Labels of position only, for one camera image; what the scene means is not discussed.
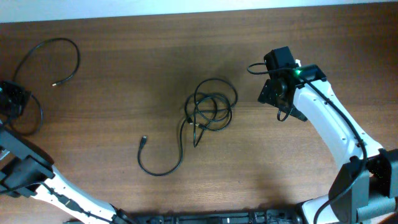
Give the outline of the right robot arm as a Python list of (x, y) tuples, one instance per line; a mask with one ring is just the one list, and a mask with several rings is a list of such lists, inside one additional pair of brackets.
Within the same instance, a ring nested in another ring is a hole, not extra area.
[(269, 210), (267, 221), (366, 223), (396, 212), (397, 150), (385, 150), (360, 127), (317, 65), (302, 66), (288, 47), (271, 50), (262, 64), (269, 79), (258, 101), (311, 122), (339, 170), (326, 195), (294, 210)]

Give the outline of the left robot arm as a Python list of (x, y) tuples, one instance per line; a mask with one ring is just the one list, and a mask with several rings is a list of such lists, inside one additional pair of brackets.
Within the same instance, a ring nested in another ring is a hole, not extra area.
[(31, 92), (20, 85), (1, 82), (1, 159), (14, 158), (1, 169), (1, 194), (24, 196), (50, 203), (67, 212), (79, 223), (135, 223), (124, 211), (98, 200), (68, 181), (41, 148), (6, 127), (22, 115)]

